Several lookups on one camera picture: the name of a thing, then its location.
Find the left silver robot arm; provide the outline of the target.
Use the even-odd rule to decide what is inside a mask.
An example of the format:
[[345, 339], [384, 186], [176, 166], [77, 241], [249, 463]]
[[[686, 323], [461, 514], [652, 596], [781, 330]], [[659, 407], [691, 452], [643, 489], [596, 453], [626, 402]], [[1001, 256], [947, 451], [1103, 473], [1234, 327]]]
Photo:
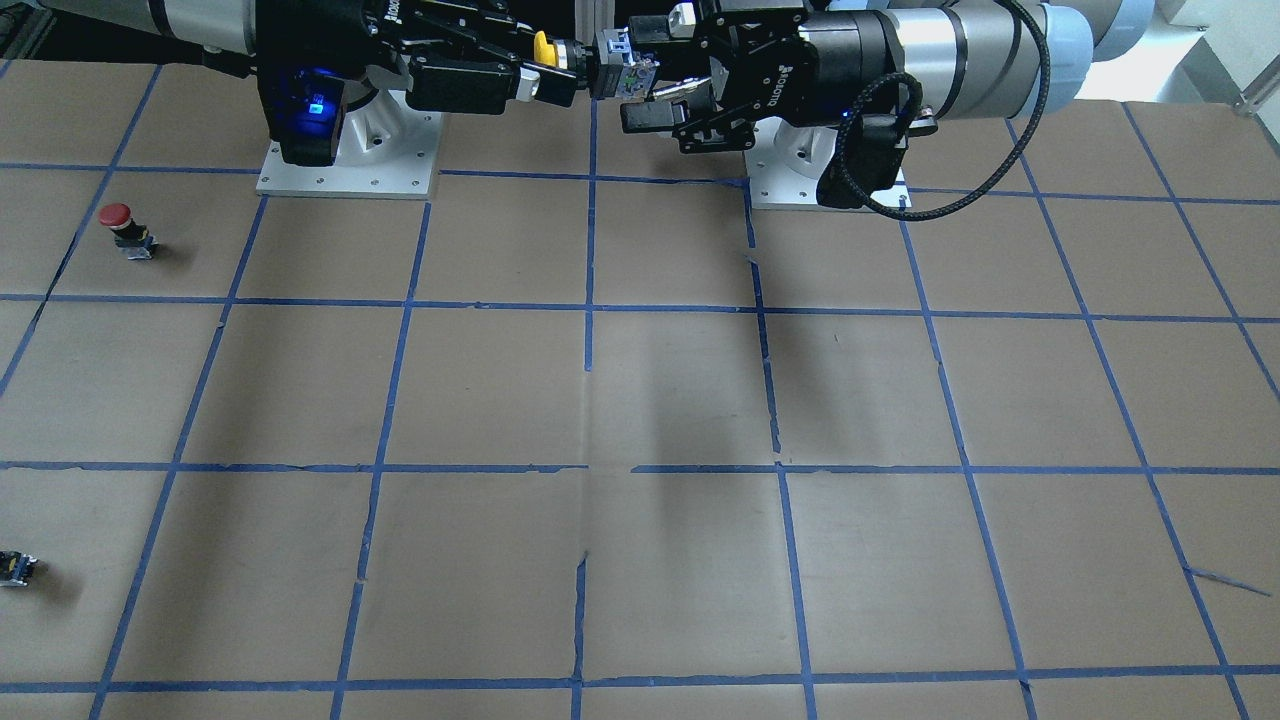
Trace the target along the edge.
[[1153, 14], [1152, 1], [690, 1], [630, 20], [663, 86], [626, 102], [621, 124], [684, 152], [728, 152], [750, 147], [767, 118], [1028, 117], [1042, 85], [1057, 111]]

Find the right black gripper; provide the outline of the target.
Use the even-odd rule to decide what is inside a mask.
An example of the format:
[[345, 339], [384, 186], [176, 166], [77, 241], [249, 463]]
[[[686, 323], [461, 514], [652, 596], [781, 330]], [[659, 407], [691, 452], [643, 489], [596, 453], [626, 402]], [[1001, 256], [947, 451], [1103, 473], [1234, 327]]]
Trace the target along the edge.
[[513, 100], [570, 108], [581, 69], [524, 61], [534, 59], [534, 36], [506, 1], [253, 5], [256, 74], [265, 60], [323, 68], [347, 83], [380, 67], [411, 85], [404, 100], [416, 111], [499, 115]]

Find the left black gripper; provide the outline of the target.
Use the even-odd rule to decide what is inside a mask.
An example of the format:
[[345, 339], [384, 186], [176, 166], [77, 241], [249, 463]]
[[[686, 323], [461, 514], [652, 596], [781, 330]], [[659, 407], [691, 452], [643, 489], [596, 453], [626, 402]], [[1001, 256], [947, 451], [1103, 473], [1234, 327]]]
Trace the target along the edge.
[[631, 10], [640, 49], [700, 49], [710, 79], [685, 79], [620, 108], [626, 135], [700, 135], [703, 152], [753, 145], [753, 123], [837, 126], [873, 81], [902, 68], [884, 12], [831, 10], [809, 1], [667, 3]]

